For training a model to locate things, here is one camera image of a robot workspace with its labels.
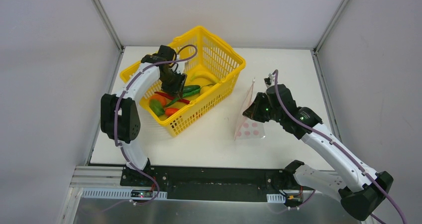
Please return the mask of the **dark green cucumber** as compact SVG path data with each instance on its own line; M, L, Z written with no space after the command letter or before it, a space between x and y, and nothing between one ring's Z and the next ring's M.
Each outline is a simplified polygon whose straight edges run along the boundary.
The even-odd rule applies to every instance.
M189 93L192 91L195 91L197 89L200 89L200 85L188 85L183 87L183 93Z

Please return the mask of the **clear zip top bag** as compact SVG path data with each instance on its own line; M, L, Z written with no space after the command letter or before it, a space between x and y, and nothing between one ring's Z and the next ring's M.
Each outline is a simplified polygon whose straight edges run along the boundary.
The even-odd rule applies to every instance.
M243 116L243 112L246 111L253 102L254 84L255 78L252 80L251 86L248 89L246 97L240 108L240 112L236 120L234 140L265 138L265 129L263 124Z

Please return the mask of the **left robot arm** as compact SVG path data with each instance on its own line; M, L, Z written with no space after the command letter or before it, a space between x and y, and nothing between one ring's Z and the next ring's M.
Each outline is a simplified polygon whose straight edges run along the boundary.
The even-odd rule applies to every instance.
M101 98L101 131L121 149L127 166L135 170L132 178L139 186L147 186L152 179L152 173L145 169L149 159L139 144L139 102L157 81L161 82L163 92L181 98L187 79L185 61L175 49L161 45L156 53L139 61L137 70L121 90Z

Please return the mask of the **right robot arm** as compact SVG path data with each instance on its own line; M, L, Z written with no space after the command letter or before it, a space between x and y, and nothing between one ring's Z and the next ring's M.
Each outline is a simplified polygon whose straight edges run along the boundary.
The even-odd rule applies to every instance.
M337 172L331 176L294 160L285 167L283 184L289 189L307 186L339 201L353 218L364 221L385 200L393 177L378 172L351 153L310 108L299 107L285 85L270 86L258 92L243 111L248 119L265 123L271 120L298 140L310 146Z

